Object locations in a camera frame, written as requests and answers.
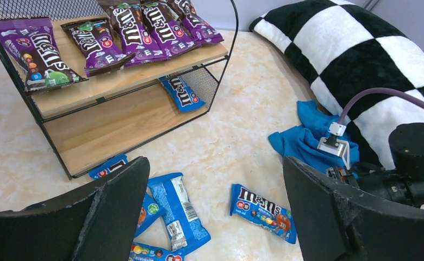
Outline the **purple candy bag bottom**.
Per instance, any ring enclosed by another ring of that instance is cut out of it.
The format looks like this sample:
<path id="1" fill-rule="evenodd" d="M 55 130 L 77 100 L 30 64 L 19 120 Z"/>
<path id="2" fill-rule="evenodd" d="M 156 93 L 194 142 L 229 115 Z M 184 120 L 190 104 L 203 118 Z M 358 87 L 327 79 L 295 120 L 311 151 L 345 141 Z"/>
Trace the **purple candy bag bottom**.
<path id="1" fill-rule="evenodd" d="M 116 44 L 108 18 L 92 18 L 61 25 L 85 57 L 85 74 L 93 77 L 117 71 L 134 58 Z"/>

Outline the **purple candy bag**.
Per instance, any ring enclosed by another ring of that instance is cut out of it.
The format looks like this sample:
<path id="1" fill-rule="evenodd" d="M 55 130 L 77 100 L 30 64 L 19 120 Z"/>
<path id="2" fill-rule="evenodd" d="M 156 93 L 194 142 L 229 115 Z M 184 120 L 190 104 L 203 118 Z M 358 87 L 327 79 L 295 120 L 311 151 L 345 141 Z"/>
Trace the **purple candy bag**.
<path id="1" fill-rule="evenodd" d="M 93 77 L 117 71 L 134 58 L 116 44 L 108 18 L 92 18 L 61 25 L 85 57 L 85 74 Z"/>
<path id="2" fill-rule="evenodd" d="M 146 28 L 169 59 L 199 48 L 181 27 L 176 15 L 165 1 L 142 1 L 141 10 Z"/>
<path id="3" fill-rule="evenodd" d="M 120 38 L 123 53 L 132 56 L 125 67 L 168 59 L 144 26 L 140 1 L 101 0 L 97 3 L 107 13 L 113 31 Z"/>
<path id="4" fill-rule="evenodd" d="M 63 61 L 48 17 L 0 20 L 0 44 L 26 73 L 25 92 L 87 81 Z"/>
<path id="5" fill-rule="evenodd" d="M 182 26 L 199 45 L 212 45 L 222 42 L 222 35 L 207 21 L 197 15 L 194 5 L 190 0 L 167 1 L 169 7 L 179 16 Z"/>

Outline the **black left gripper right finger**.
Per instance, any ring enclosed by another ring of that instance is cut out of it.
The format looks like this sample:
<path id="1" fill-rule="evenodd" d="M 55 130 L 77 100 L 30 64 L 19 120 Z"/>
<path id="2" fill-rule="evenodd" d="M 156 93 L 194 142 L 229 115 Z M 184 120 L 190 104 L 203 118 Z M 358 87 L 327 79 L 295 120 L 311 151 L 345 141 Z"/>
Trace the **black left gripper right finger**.
<path id="1" fill-rule="evenodd" d="M 424 210 L 328 177 L 294 157 L 283 176 L 304 260 L 424 260 Z"/>

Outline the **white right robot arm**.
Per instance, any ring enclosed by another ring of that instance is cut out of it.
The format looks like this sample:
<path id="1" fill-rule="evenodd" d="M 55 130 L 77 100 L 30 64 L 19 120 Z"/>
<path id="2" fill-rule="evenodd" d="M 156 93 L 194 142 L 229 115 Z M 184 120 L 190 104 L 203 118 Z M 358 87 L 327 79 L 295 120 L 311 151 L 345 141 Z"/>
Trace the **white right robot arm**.
<path id="1" fill-rule="evenodd" d="M 393 170 L 358 161 L 350 170 L 330 167 L 325 174 L 380 198 L 420 208 L 424 205 L 424 123 L 399 125 L 388 142 Z"/>

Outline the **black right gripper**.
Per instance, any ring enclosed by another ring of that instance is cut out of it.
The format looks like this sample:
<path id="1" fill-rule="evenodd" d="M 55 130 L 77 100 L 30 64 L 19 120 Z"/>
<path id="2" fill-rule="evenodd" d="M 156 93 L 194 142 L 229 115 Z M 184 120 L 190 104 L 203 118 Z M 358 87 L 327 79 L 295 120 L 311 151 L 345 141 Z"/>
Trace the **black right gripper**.
<path id="1" fill-rule="evenodd" d="M 350 169 L 339 166 L 327 168 L 325 175 L 380 198 L 408 206 L 414 205 L 406 180 L 396 170 L 386 170 L 371 163 L 357 161 Z"/>

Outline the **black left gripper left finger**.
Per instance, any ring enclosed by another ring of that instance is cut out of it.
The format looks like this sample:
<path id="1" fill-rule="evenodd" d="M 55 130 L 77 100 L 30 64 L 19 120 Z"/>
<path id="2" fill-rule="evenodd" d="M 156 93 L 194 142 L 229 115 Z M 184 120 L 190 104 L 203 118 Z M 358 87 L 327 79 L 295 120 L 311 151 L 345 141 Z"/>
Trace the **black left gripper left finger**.
<path id="1" fill-rule="evenodd" d="M 57 197 L 0 212 L 0 260 L 127 260 L 149 172 L 138 157 Z"/>

